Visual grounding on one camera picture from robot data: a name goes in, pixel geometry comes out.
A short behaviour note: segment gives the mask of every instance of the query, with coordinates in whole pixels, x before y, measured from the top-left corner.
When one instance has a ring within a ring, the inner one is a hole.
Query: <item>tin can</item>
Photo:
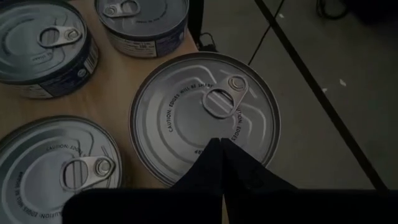
[[[98,48],[79,12],[63,1],[0,4],[0,82],[28,98],[75,91],[91,77]]]
[[[188,0],[96,0],[112,45],[133,57],[162,57],[182,43]]]
[[[267,84],[242,62],[210,52],[156,68],[132,102],[129,125],[140,160],[169,186],[211,138],[229,138],[266,166],[280,135],[279,109]]]
[[[44,118],[0,142],[1,223],[61,223],[73,195],[121,185],[115,141],[83,118]]]

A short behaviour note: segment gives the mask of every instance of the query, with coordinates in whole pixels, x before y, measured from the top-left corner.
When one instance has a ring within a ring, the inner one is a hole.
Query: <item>black object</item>
[[[349,129],[343,122],[343,120],[338,115],[337,111],[334,109],[329,99],[325,96],[324,92],[320,88],[317,81],[312,76],[310,70],[304,64],[300,55],[294,49],[292,43],[288,40],[286,34],[280,28],[279,24],[276,22],[274,17],[272,16],[268,7],[264,4],[262,0],[254,0],[262,12],[262,15],[267,19],[268,23],[271,25],[274,30],[276,36],[284,46],[285,50],[289,54],[293,63],[296,65],[297,69],[302,74],[304,80],[307,82],[309,87],[311,88],[313,94],[317,98],[318,102],[321,104],[322,108],[325,110],[327,115],[329,116],[331,122],[336,127],[340,136],[343,138],[344,142],[353,153],[354,157],[358,161],[362,170],[365,172],[369,180],[372,182],[374,188],[378,190],[382,194],[388,194],[389,190],[384,182],[381,180],[379,174],[376,172],[372,164],[369,162],[368,158],[365,156],[364,152],[360,148],[359,144],[356,142],[353,135],[350,133]]]
[[[201,33],[203,24],[203,13],[205,8],[204,0],[190,0],[189,1],[189,15],[188,15],[188,29],[192,35],[193,41],[198,47],[199,51],[218,52],[213,36],[209,33]],[[203,45],[200,37],[209,35],[213,44]]]
[[[87,190],[65,204],[62,218],[64,224],[219,224],[223,194],[231,224],[322,218],[380,221],[395,215],[398,208],[393,194],[297,190],[229,139],[212,139],[171,189]]]
[[[395,0],[343,0],[347,8],[365,24],[382,22],[398,11]]]
[[[330,20],[338,20],[338,19],[342,19],[345,16],[347,16],[347,14],[349,12],[347,7],[345,7],[343,12],[341,12],[340,14],[337,14],[337,15],[329,14],[326,11],[326,2],[327,1],[328,0],[317,0],[317,14],[319,17],[325,18],[325,19],[330,19]]]
[[[189,0],[188,29],[196,44],[201,44],[200,34],[203,23],[204,7],[205,0]]]

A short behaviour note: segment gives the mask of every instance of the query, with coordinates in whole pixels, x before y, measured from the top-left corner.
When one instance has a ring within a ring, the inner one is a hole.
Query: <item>can rim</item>
[[[185,4],[187,5],[187,11],[185,12],[184,16],[177,24],[175,24],[172,28],[170,28],[169,30],[167,30],[165,32],[161,32],[161,33],[155,34],[155,35],[129,35],[129,34],[117,31],[105,23],[104,19],[101,16],[101,13],[98,12],[98,7],[97,7],[98,1],[100,1],[100,0],[94,1],[95,12],[97,13],[97,16],[98,16],[99,20],[101,21],[102,25],[105,26],[106,30],[108,30],[114,34],[121,35],[121,36],[123,36],[124,39],[141,39],[141,40],[156,39],[156,38],[166,36],[170,32],[173,32],[175,29],[178,28],[178,26],[181,25],[181,23],[183,23],[187,19],[188,13],[189,13],[189,6],[190,6],[189,0],[183,0],[183,1],[185,1]]]
[[[148,86],[149,83],[151,83],[151,81],[164,69],[166,69],[167,67],[182,62],[184,61],[184,59],[186,60],[193,60],[193,59],[211,59],[211,58],[221,58],[221,59],[226,59],[226,60],[231,60],[235,65],[231,64],[232,66],[238,67],[238,68],[245,68],[244,71],[250,71],[252,74],[255,74],[255,76],[251,76],[258,84],[259,86],[261,86],[261,88],[264,90],[265,96],[268,99],[269,102],[269,106],[271,108],[271,115],[273,117],[274,120],[274,131],[272,132],[272,139],[271,139],[271,143],[270,143],[270,147],[269,147],[269,152],[267,153],[267,156],[265,156],[264,161],[261,162],[262,165],[264,166],[268,166],[271,161],[273,160],[274,156],[275,156],[275,152],[278,148],[279,145],[279,140],[280,140],[280,134],[281,134],[281,128],[282,128],[282,121],[280,118],[280,112],[279,112],[279,105],[276,101],[275,95],[273,94],[272,90],[269,88],[268,84],[261,78],[260,75],[258,75],[258,73],[252,69],[251,67],[249,67],[248,65],[240,62],[239,60],[232,58],[230,56],[227,55],[223,55],[220,53],[214,53],[214,52],[195,52],[195,53],[190,53],[190,54],[185,54],[185,55],[181,55],[178,57],[175,57],[171,60],[168,60],[162,64],[160,64],[157,68],[155,68],[153,71],[150,72],[150,74],[145,78],[145,80],[141,83],[139,89],[137,90],[134,99],[132,100],[131,104],[130,104],[130,109],[129,109],[129,134],[130,134],[130,141],[131,144],[133,145],[133,148],[136,152],[136,154],[138,155],[139,160],[143,163],[143,165],[146,167],[146,169],[159,181],[161,181],[164,185],[171,187],[173,186],[173,183],[169,180],[167,180],[166,178],[162,178],[162,176],[164,176],[163,174],[161,174],[161,172],[157,171],[157,169],[154,166],[150,166],[150,161],[147,160],[147,158],[145,157],[145,155],[143,155],[144,150],[142,150],[142,148],[139,146],[139,144],[137,143],[137,141],[139,141],[139,138],[137,137],[137,131],[136,128],[133,127],[133,121],[137,115],[137,106],[139,104],[137,104],[139,102],[140,99],[142,99],[142,95],[145,92],[146,87]]]
[[[0,140],[0,157],[3,156],[4,151],[6,151],[7,149],[4,148],[4,146],[6,146],[7,144],[9,144],[10,142],[12,142],[13,140],[15,140],[16,137],[18,137],[19,135],[31,130],[32,128],[37,127],[38,125],[44,124],[44,123],[50,123],[52,121],[59,121],[61,119],[64,119],[65,121],[78,121],[78,122],[82,122],[85,124],[89,124],[90,126],[96,128],[98,131],[101,131],[106,138],[109,140],[109,142],[112,144],[112,146],[115,148],[115,152],[116,155],[118,157],[118,162],[119,162],[119,180],[118,180],[118,186],[120,187],[122,184],[122,177],[123,177],[123,161],[121,159],[121,155],[120,155],[120,151],[118,148],[118,145],[116,144],[116,141],[112,138],[112,136],[107,132],[107,130],[105,130],[104,128],[102,128],[100,125],[94,123],[93,121],[86,119],[86,118],[82,118],[79,116],[72,116],[72,115],[57,115],[57,116],[49,116],[49,117],[44,117],[44,118],[40,118],[34,121],[31,121],[29,123],[23,124],[22,126],[19,126],[15,129],[13,129],[10,133],[6,134],[4,137],[1,138]]]
[[[80,19],[81,23],[83,24],[83,27],[85,28],[85,36],[84,36],[84,43],[83,47],[79,50],[79,52],[76,54],[76,56],[70,60],[67,64],[64,66],[60,67],[56,72],[49,73],[47,75],[38,77],[38,78],[33,78],[33,79],[27,79],[27,80],[3,80],[0,78],[0,82],[3,84],[9,84],[9,85],[34,85],[34,84],[39,84],[40,82],[49,80],[51,78],[55,78],[59,76],[60,74],[67,73],[69,70],[72,70],[77,64],[76,61],[81,59],[81,55],[85,54],[87,52],[87,55],[90,53],[89,50],[86,50],[87,48],[90,49],[90,41],[92,39],[91,33],[88,30],[87,24],[83,17],[81,16],[80,12],[73,7],[71,4],[63,2],[63,1],[51,1],[51,0],[36,0],[36,1],[30,1],[30,0],[18,0],[18,1],[4,1],[0,2],[0,8],[4,9],[5,7],[11,7],[15,6],[18,4],[22,4],[25,2],[30,2],[32,4],[34,3],[47,3],[47,4],[53,4],[53,5],[58,5],[61,7],[64,7],[65,9],[70,10],[71,12],[75,13],[77,17]]]

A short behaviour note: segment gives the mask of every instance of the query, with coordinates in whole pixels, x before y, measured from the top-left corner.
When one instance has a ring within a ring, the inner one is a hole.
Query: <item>wooden table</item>
[[[25,123],[46,116],[88,118],[116,140],[123,158],[124,187],[164,187],[140,162],[130,142],[129,109],[140,84],[153,69],[176,56],[196,52],[197,48],[188,34],[177,51],[166,57],[140,60],[123,55],[109,43],[93,1],[70,2],[83,15],[100,51],[98,66],[91,80],[76,92],[54,100],[21,98],[0,86],[0,138]]]

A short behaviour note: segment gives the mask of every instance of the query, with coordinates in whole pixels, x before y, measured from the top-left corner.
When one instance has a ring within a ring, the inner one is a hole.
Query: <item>black strap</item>
[[[369,180],[372,182],[374,188],[378,190],[382,194],[386,194],[389,192],[387,186],[383,183],[379,174],[376,172],[372,164],[369,162],[368,158],[365,156],[364,152],[355,141],[353,135],[350,133],[349,129],[344,124],[343,120],[338,116],[338,113],[334,109],[334,107],[329,102],[328,98],[323,93],[322,89],[318,85],[317,81],[314,79],[310,70],[304,64],[303,60],[300,58],[297,51],[294,49],[292,43],[288,40],[285,33],[282,31],[268,7],[264,4],[263,0],[254,0],[261,10],[264,17],[267,19],[268,23],[271,25],[274,30],[276,36],[284,46],[287,53],[290,55],[290,58],[293,60],[294,64],[304,77],[307,84],[310,86],[313,94],[316,96],[319,103],[322,105],[322,108],[326,111],[327,115],[331,119],[331,122],[335,125],[337,131],[340,133],[340,136],[344,139],[344,142],[349,147],[351,152],[354,154],[356,160],[361,166],[362,170],[365,172]]]

